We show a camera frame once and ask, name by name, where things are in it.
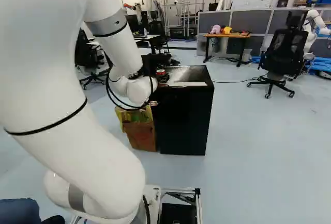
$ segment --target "chair base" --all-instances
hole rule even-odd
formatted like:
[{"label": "chair base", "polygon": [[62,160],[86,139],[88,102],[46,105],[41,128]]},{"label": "chair base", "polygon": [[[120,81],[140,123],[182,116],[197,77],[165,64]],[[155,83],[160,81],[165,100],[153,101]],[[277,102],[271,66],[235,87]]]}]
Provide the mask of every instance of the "chair base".
[{"label": "chair base", "polygon": [[272,80],[272,79],[269,79],[269,78],[265,78],[263,76],[260,76],[258,78],[258,82],[249,82],[247,84],[247,87],[249,87],[249,88],[252,87],[252,84],[269,84],[268,93],[266,93],[264,95],[264,98],[266,98],[266,99],[269,99],[270,98],[271,91],[272,91],[274,85],[277,86],[277,87],[279,87],[279,88],[281,88],[282,90],[284,90],[286,92],[289,92],[290,93],[289,94],[289,97],[291,97],[291,98],[293,98],[294,97],[294,94],[295,94],[295,92],[293,90],[288,89],[288,88],[285,87],[286,80],[280,80],[280,81],[278,81],[278,80]]},{"label": "chair base", "polygon": [[104,79],[99,78],[99,76],[97,76],[94,73],[91,73],[91,75],[87,78],[81,79],[79,80],[80,84],[83,84],[83,89],[86,89],[86,86],[89,85],[92,81],[96,82],[96,83],[102,83],[103,85],[106,84],[106,81]]}]

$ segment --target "shelf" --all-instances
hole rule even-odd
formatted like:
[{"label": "shelf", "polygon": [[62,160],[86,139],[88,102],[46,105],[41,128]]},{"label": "shelf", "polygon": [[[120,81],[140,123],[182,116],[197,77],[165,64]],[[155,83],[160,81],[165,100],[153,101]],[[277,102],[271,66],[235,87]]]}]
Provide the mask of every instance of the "shelf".
[{"label": "shelf", "polygon": [[329,5],[331,3],[293,3],[293,5],[312,5],[312,4],[315,4],[315,5]]}]

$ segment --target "red object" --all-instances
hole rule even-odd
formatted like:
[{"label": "red object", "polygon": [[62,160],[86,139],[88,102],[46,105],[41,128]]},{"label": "red object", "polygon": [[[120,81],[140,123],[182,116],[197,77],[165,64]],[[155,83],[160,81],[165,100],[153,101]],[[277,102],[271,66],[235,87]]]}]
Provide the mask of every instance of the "red object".
[{"label": "red object", "polygon": [[156,75],[158,75],[158,76],[163,76],[163,75],[166,74],[165,72],[166,72],[166,71],[165,71],[164,69],[159,69],[159,70],[156,71]]}]

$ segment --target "wooden table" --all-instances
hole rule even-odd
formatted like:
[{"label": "wooden table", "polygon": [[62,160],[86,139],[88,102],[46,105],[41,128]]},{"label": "wooden table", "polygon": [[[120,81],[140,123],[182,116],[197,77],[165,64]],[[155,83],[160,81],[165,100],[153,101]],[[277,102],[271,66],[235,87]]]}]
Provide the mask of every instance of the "wooden table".
[{"label": "wooden table", "polygon": [[245,49],[246,40],[247,40],[247,38],[250,37],[250,34],[249,33],[205,34],[205,35],[203,35],[203,37],[207,38],[206,57],[205,57],[205,60],[203,61],[204,63],[206,63],[212,57],[212,56],[208,56],[210,38],[240,38],[241,41],[242,41],[242,50],[241,50],[240,57],[238,59],[238,64],[237,64],[237,67],[239,67],[240,64],[242,63],[243,52],[244,52],[244,49]]}]

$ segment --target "yellow bag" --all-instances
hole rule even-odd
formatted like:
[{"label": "yellow bag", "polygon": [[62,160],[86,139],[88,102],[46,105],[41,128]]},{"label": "yellow bag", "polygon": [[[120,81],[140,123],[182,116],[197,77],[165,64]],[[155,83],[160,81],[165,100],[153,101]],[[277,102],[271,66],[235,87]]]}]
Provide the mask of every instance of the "yellow bag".
[{"label": "yellow bag", "polygon": [[123,125],[125,122],[146,123],[153,121],[153,114],[150,105],[147,105],[144,109],[134,111],[127,111],[119,107],[115,107],[115,113],[119,120],[122,132],[125,132]]}]

